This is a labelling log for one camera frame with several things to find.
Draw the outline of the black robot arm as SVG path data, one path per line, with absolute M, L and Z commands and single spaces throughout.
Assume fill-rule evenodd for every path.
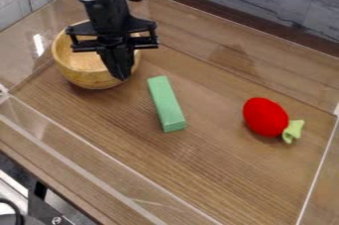
M 97 52 L 110 74 L 121 80 L 131 75 L 134 52 L 159 48 L 158 25 L 131 15 L 129 1 L 142 0 L 81 0 L 89 20 L 66 29 L 74 52 Z

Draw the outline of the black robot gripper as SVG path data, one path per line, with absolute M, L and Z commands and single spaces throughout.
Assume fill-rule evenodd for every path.
M 125 80 L 134 67 L 134 50 L 157 49 L 159 46 L 157 23 L 131 15 L 126 0 L 81 2 L 89 20 L 66 29 L 74 52 L 99 52 L 110 74 Z

